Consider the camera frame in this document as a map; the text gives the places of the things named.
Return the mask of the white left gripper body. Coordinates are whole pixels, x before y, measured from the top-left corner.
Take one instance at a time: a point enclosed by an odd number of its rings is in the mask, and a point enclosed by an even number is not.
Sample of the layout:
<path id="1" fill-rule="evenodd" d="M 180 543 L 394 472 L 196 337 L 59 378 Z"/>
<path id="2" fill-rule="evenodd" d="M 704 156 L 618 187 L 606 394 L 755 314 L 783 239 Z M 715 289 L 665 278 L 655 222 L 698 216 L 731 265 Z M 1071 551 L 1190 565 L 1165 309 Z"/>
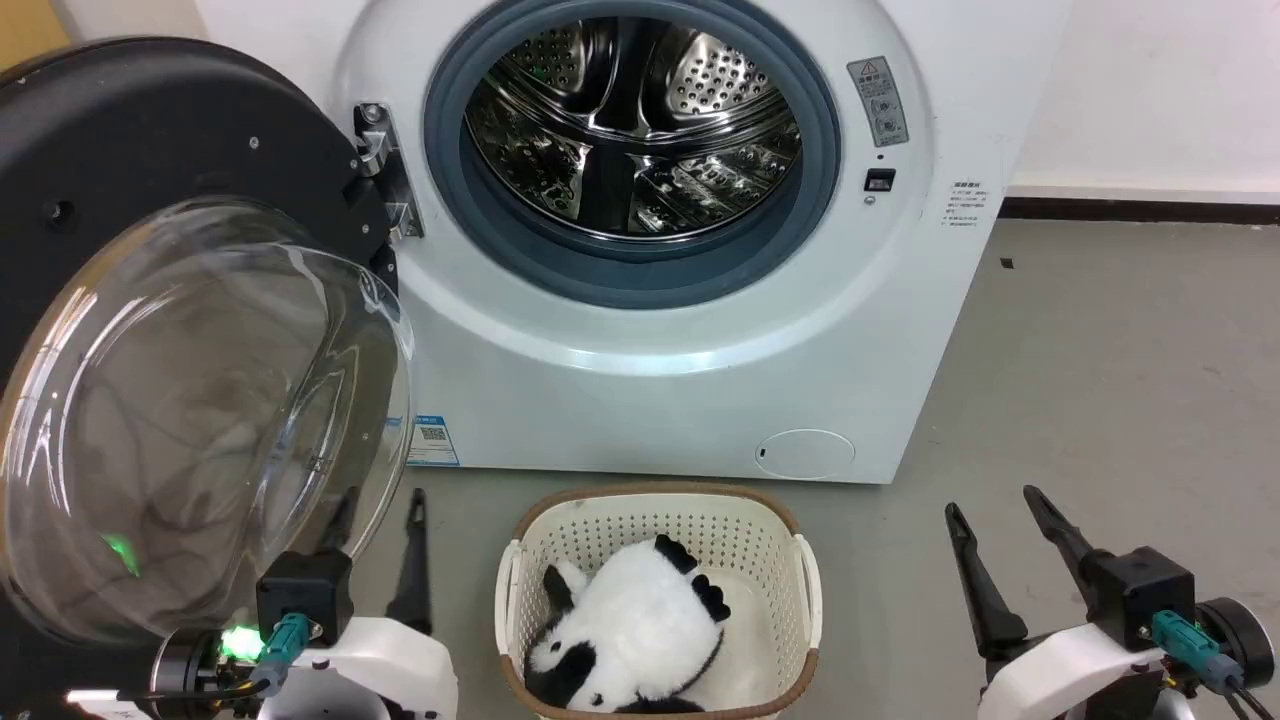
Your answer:
<path id="1" fill-rule="evenodd" d="M 449 650 L 389 618 L 353 618 L 329 648 L 307 648 L 260 720 L 457 720 Z"/>

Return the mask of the blue QR code sticker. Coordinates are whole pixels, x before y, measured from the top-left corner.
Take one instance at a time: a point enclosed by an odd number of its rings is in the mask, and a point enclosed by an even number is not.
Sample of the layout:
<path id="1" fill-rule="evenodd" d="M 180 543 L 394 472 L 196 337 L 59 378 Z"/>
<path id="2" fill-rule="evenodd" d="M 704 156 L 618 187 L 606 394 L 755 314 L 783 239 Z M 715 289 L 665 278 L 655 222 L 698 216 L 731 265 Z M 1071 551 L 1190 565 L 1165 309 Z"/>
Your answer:
<path id="1" fill-rule="evenodd" d="M 416 468 L 460 468 L 452 434 L 443 416 L 416 415 L 407 464 Z"/>

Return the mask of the black and white panda plush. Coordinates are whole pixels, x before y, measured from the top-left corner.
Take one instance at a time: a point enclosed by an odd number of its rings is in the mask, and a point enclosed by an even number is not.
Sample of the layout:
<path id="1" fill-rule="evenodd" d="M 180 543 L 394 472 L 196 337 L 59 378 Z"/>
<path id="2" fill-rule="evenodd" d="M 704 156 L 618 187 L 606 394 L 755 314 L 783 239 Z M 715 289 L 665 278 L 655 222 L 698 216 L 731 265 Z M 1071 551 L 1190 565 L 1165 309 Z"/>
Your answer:
<path id="1" fill-rule="evenodd" d="M 667 534 L 613 552 L 589 575 L 568 559 L 541 577 L 549 618 L 524 659 L 526 691 L 585 714 L 701 714 L 687 692 L 724 643 L 732 609 Z"/>

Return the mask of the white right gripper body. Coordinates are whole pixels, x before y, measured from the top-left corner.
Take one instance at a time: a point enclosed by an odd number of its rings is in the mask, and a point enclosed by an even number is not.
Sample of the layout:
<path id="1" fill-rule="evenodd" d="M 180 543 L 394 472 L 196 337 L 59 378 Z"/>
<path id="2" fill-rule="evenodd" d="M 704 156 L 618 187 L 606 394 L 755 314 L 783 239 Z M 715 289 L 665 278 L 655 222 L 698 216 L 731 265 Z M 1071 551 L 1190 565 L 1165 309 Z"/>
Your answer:
<path id="1" fill-rule="evenodd" d="M 1129 643 L 1096 624 L 1032 644 L 1023 621 L 980 621 L 988 682 L 978 720 L 1167 720 L 1167 683 L 1148 624 Z"/>

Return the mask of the cream plastic laundry basket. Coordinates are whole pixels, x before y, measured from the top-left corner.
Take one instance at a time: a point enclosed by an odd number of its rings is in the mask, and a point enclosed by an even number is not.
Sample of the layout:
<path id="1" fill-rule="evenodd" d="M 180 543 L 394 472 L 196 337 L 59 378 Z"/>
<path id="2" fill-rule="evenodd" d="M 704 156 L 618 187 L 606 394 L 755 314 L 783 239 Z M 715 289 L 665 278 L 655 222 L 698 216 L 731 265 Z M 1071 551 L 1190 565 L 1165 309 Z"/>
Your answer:
<path id="1" fill-rule="evenodd" d="M 585 714 L 545 706 L 524 684 L 524 659 L 549 618 L 545 568 L 568 559 L 591 575 L 617 550 L 671 536 L 724 591 L 732 609 L 724 643 L 687 692 L 701 714 Z M 774 720 L 817 674 L 820 573 L 795 516 L 737 486 L 659 480 L 566 491 L 526 511 L 495 582 L 500 669 L 538 720 Z"/>

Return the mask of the metal door hinge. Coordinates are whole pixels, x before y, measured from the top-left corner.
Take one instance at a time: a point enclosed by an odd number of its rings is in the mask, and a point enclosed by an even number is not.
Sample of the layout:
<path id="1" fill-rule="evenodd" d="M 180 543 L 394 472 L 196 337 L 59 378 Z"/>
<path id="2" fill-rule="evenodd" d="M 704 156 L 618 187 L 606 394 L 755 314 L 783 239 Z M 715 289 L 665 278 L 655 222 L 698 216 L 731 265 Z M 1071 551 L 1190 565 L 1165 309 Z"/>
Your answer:
<path id="1" fill-rule="evenodd" d="M 389 106 L 361 102 L 353 108 L 352 115 L 360 172 L 374 182 L 384 202 L 390 223 L 390 242 L 424 238 L 417 196 Z"/>

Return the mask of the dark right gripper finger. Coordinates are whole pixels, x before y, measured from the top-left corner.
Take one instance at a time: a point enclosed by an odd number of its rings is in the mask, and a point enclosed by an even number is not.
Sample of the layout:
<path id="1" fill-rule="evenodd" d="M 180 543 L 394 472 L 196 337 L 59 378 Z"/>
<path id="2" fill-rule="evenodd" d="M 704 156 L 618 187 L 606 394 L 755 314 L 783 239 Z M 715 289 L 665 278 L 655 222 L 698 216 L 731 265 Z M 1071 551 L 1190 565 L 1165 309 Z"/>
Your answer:
<path id="1" fill-rule="evenodd" d="M 1028 628 L 1005 602 L 983 564 L 977 534 L 957 503 L 943 510 L 978 655 L 987 662 L 1011 662 L 1025 648 Z"/>
<path id="2" fill-rule="evenodd" d="M 1094 551 L 1080 529 L 1070 523 L 1048 496 L 1036 486 L 1023 486 L 1023 498 L 1039 533 L 1055 546 L 1085 602 L 1094 602 L 1094 589 L 1083 571 L 1083 561 Z"/>

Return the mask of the grey warning sticker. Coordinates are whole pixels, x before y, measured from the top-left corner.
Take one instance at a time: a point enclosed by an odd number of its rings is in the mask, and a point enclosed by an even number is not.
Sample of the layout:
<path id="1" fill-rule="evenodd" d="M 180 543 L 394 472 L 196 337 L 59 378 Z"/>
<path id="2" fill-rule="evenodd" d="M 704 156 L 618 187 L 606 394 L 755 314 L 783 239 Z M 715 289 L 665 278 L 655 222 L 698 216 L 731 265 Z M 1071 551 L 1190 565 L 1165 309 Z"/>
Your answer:
<path id="1" fill-rule="evenodd" d="M 906 117 L 887 59 L 872 56 L 855 60 L 846 69 L 860 96 L 873 143 L 878 149 L 908 143 Z"/>

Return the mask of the small printed text label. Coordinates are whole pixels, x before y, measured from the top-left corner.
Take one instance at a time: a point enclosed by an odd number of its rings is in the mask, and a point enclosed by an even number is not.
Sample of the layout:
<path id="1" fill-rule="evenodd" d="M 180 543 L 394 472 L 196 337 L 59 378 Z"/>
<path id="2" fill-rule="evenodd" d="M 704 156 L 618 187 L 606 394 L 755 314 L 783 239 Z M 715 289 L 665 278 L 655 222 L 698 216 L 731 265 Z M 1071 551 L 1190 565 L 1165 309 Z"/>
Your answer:
<path id="1" fill-rule="evenodd" d="M 956 179 L 950 186 L 943 206 L 942 225 L 950 228 L 987 227 L 998 214 L 998 209 L 993 208 L 997 201 L 998 195 L 993 195 L 987 183 L 969 178 Z"/>

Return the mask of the stainless steel perforated drum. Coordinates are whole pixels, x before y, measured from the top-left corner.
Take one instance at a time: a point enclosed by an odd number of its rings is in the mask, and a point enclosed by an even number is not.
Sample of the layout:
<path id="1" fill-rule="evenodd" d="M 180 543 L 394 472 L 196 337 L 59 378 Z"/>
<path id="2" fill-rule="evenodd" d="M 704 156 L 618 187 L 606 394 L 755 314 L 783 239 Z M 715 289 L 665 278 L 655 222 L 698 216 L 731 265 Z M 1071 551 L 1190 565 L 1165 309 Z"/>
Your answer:
<path id="1" fill-rule="evenodd" d="M 465 110 L 522 204 L 618 243 L 677 243 L 742 219 L 803 135 L 768 70 L 701 29 L 639 17 L 547 26 L 498 59 Z"/>

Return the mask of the washer door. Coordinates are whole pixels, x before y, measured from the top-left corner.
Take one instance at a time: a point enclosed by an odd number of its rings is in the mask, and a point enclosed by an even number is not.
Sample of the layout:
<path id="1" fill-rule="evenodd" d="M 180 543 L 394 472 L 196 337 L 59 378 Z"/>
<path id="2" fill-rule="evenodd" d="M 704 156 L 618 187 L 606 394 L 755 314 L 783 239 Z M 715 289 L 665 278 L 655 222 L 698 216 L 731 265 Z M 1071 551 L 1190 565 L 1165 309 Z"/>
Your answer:
<path id="1" fill-rule="evenodd" d="M 358 150 L 229 47 L 125 37 L 0 73 L 0 720 L 91 720 L 177 629 L 259 624 L 410 441 L 413 333 Z"/>

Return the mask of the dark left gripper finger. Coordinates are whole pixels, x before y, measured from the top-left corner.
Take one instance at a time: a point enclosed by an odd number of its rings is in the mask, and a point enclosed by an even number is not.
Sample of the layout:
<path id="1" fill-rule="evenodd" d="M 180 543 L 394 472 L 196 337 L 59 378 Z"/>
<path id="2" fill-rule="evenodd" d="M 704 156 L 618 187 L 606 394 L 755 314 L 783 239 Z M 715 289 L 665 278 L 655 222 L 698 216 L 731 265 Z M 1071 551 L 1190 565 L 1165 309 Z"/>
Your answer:
<path id="1" fill-rule="evenodd" d="M 387 605 L 387 616 L 416 632 L 431 635 L 428 505 L 422 488 L 416 488 L 411 496 L 404 530 L 407 546 L 402 557 L 396 594 Z"/>
<path id="2" fill-rule="evenodd" d="M 346 550 L 352 534 L 355 511 L 358 506 L 360 488 L 348 487 L 335 501 L 319 539 L 319 553 L 348 553 Z"/>

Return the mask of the white front-load washing machine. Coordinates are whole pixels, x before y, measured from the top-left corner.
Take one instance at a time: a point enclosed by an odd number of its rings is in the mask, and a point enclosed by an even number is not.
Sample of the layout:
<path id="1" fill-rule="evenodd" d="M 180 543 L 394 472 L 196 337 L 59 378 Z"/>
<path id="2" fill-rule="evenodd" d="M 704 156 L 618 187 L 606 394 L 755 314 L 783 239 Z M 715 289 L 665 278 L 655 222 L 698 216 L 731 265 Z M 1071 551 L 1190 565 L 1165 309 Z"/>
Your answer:
<path id="1" fill-rule="evenodd" d="M 817 58 L 838 109 L 831 209 L 781 266 L 686 307 L 586 305 L 488 259 L 443 205 L 422 147 L 442 54 L 497 0 L 193 0 L 207 37 L 265 61 L 355 138 L 390 109 L 425 237 L 393 243 L 421 348 L 419 415 L 461 466 L 767 478 L 758 445 L 814 428 L 856 457 L 836 483 L 887 484 L 988 243 L 941 217 L 952 182 L 1000 210 L 1075 0 L 753 0 Z M 878 149 L 850 61 L 884 56 L 910 141 Z M 868 168 L 893 168 L 868 193 Z"/>

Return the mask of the oval white filter cover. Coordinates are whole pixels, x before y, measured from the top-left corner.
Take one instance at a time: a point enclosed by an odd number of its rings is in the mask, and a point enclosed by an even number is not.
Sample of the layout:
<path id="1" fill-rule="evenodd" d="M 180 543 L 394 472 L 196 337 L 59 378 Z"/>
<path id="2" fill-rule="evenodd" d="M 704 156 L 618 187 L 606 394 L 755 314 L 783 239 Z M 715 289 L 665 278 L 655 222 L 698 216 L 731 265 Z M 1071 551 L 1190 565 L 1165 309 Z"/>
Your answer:
<path id="1" fill-rule="evenodd" d="M 847 438 L 814 428 L 776 433 L 758 445 L 755 455 L 767 475 L 787 480 L 833 480 L 849 471 L 855 457 Z"/>

